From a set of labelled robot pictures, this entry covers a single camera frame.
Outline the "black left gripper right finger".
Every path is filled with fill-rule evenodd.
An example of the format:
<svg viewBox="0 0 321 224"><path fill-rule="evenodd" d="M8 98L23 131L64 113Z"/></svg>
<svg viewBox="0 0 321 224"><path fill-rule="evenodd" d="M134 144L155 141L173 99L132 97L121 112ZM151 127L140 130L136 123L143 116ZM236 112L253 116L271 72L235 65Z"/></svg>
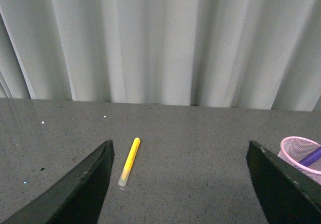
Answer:
<svg viewBox="0 0 321 224"><path fill-rule="evenodd" d="M320 223L320 185L256 141L246 161L269 223Z"/></svg>

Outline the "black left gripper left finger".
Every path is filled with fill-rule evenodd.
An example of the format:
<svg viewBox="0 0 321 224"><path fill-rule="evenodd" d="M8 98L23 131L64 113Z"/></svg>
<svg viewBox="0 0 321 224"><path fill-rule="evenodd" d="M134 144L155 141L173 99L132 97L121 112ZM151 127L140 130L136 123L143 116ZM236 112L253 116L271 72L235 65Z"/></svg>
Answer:
<svg viewBox="0 0 321 224"><path fill-rule="evenodd" d="M62 179L5 223L97 223L109 187L114 160L107 140Z"/></svg>

